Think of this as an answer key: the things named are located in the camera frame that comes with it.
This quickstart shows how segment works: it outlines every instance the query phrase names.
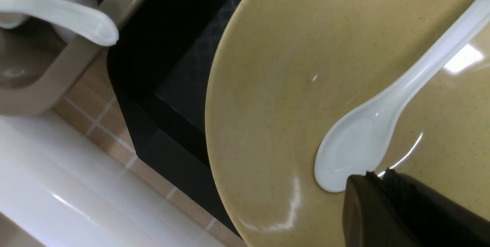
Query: spoon handle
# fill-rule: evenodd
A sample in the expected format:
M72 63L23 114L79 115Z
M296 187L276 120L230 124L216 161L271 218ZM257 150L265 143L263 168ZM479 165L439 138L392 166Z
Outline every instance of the spoon handle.
M65 27L102 45L112 46L119 39L114 22L99 10L63 0L22 0L19 11Z
M398 80L383 92L400 88L405 105L490 22L490 0L475 0L459 19Z

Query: tan plate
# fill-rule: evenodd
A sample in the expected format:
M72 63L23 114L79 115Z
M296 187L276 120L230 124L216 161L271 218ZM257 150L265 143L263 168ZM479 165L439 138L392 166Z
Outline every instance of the tan plate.
M206 137L219 194L250 247L343 245L343 193L313 176L320 141L472 2L243 0L213 63ZM490 219L490 27L471 45L485 58L423 88L377 171L404 158L400 172Z

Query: white spoon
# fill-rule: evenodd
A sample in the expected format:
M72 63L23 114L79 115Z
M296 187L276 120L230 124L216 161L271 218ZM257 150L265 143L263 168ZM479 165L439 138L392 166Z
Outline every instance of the white spoon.
M405 106L489 21L490 0L475 0L406 73L338 120L318 149L317 183L337 193L345 190L350 175L378 167Z
M102 46L112 46L119 39L119 31L107 15L63 0L0 0L0 12L23 13L46 20Z

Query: beige tile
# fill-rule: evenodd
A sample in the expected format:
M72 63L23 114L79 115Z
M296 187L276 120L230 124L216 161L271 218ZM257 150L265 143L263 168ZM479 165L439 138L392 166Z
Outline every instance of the beige tile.
M98 127L90 134L89 138L94 144L123 165L126 165L133 158L131 151Z
M172 195L170 202L203 228L206 228L213 219L206 210L179 190Z
M68 98L93 118L100 115L113 97L104 55L93 62L68 93Z
M209 232L226 247L247 247L247 244L240 237L235 235L219 221L214 223Z
M90 86L106 102L109 102L114 97L114 91L107 73L107 52L103 51L100 53L90 68L80 78L80 81Z
M68 93L68 98L92 118L97 118L107 105L107 101L97 95L91 86L86 85L81 80L72 87Z
M114 104L100 123L112 133L120 137L129 146L134 148L133 141L129 135L129 130L127 129L119 104Z
M75 127L81 133L87 132L91 126L91 120L80 113L75 107L62 99L58 104L53 107L54 111L58 113L63 119L70 125Z
M173 189L173 185L170 182L168 182L140 159L137 159L134 162L130 170L148 186L161 194L161 196L167 196Z

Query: dish rack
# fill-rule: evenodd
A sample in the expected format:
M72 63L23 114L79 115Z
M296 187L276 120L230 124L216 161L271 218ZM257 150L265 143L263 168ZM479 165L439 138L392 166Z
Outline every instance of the dish rack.
M103 0L99 10L120 30L142 1ZM0 115L32 116L52 108L101 50L82 36L65 44L34 18L17 29L0 29Z

